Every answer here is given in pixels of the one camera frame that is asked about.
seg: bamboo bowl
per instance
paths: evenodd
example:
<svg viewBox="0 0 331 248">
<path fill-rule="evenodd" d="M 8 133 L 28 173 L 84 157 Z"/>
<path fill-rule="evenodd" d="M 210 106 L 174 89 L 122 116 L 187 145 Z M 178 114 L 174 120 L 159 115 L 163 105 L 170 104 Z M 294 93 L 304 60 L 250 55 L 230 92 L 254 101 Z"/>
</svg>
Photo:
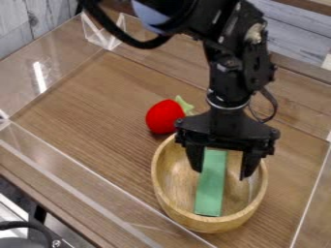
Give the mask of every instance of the bamboo bowl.
<svg viewBox="0 0 331 248">
<path fill-rule="evenodd" d="M 242 153 L 230 151 L 223 216 L 200 216 L 194 214 L 199 173 L 190 167 L 186 150 L 175 143 L 175 136 L 160 144 L 151 166 L 155 195 L 168 216 L 190 230 L 223 233 L 242 226 L 254 215 L 266 195 L 268 172 L 262 163 L 255 174 L 240 181 L 240 161 Z"/>
</svg>

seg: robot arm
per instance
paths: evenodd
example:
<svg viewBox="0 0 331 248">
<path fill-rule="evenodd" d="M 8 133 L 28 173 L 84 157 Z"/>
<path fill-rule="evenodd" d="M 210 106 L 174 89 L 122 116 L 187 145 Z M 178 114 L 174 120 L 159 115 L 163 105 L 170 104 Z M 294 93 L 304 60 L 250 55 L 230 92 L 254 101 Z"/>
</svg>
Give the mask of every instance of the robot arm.
<svg viewBox="0 0 331 248">
<path fill-rule="evenodd" d="M 243 151 L 240 178 L 251 176 L 262 158 L 272 155 L 280 136 L 264 124 L 274 115 L 263 121 L 244 112 L 259 91 L 276 110 L 276 101 L 266 90 L 276 67 L 270 62 L 263 13 L 246 0 L 132 0 L 144 27 L 158 34 L 154 40 L 140 42 L 119 30 L 96 0 L 80 2 L 107 31 L 134 47 L 159 47 L 180 33 L 202 41 L 211 69 L 211 108 L 178 120 L 176 142 L 186 148 L 196 171 L 202 171 L 206 146 Z"/>
</svg>

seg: green sponge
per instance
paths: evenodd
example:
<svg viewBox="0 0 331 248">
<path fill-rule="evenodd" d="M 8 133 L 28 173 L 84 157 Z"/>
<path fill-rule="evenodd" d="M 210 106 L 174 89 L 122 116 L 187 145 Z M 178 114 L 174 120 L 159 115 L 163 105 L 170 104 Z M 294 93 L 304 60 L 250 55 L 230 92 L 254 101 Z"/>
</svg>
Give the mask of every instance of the green sponge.
<svg viewBox="0 0 331 248">
<path fill-rule="evenodd" d="M 203 171 L 195 195 L 195 214 L 222 216 L 227 159 L 226 151 L 204 149 Z"/>
</svg>

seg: toy strawberry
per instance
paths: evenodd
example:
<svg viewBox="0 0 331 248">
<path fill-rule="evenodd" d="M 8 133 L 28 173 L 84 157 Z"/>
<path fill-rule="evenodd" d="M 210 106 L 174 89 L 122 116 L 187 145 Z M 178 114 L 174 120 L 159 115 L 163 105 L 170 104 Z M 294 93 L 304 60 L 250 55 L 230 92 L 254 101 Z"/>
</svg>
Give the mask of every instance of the toy strawberry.
<svg viewBox="0 0 331 248">
<path fill-rule="evenodd" d="M 194 106 L 178 96 L 175 101 L 163 100 L 151 107 L 146 115 L 148 129 L 158 135 L 174 133 L 176 131 L 175 121 L 191 115 Z"/>
</svg>

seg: bowl rim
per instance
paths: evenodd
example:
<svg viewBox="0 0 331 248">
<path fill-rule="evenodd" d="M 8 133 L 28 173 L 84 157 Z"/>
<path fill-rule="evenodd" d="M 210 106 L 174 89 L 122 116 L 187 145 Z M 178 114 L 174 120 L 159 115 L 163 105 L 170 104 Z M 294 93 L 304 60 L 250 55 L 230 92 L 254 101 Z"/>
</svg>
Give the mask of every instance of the bowl rim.
<svg viewBox="0 0 331 248">
<path fill-rule="evenodd" d="M 175 140 L 175 134 L 167 138 L 162 144 L 159 145 L 154 156 L 152 156 L 152 161 L 151 161 L 151 181 L 152 181 L 152 186 L 154 186 L 154 192 L 158 198 L 162 198 L 162 200 L 164 201 L 164 203 L 183 216 L 186 216 L 187 218 L 190 218 L 191 220 L 195 221 L 203 221 L 203 222 L 208 222 L 208 223 L 222 223 L 222 222 L 228 222 L 228 221 L 234 221 L 238 218 L 246 216 L 248 213 L 254 212 L 260 204 L 260 202 L 263 201 L 264 195 L 266 195 L 266 191 L 267 191 L 267 187 L 268 187 L 268 170 L 267 170 L 267 166 L 264 161 L 262 161 L 262 164 L 259 166 L 259 170 L 262 173 L 262 179 L 263 179 L 263 183 L 260 186 L 260 191 L 258 193 L 258 196 L 255 197 L 255 199 L 251 201 L 251 203 L 236 213 L 232 213 L 227 216 L 220 216 L 220 217 L 208 217 L 208 216 L 202 216 L 202 215 L 196 215 L 180 208 L 178 208 L 174 204 L 171 204 L 171 200 L 167 197 L 167 195 L 164 194 L 159 181 L 158 181 L 158 176 L 156 176 L 156 162 L 159 159 L 159 155 L 160 152 L 163 151 L 164 147 L 167 146 L 167 144 Z"/>
</svg>

